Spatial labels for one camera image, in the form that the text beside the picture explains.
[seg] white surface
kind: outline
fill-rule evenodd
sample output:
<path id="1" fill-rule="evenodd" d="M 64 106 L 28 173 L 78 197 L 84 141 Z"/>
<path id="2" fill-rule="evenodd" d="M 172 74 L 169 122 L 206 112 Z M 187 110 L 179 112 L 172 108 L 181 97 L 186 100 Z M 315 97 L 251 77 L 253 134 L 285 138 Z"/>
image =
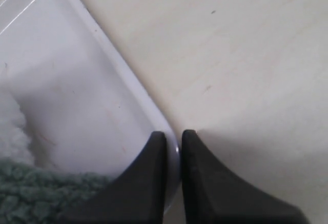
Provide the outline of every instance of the white surface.
<path id="1" fill-rule="evenodd" d="M 179 184 L 174 133 L 79 0 L 4 0 L 0 56 L 1 84 L 40 141 L 43 167 L 117 176 L 163 131 L 170 204 Z"/>
<path id="2" fill-rule="evenodd" d="M 327 0 L 82 1 L 177 134 L 328 222 Z"/>

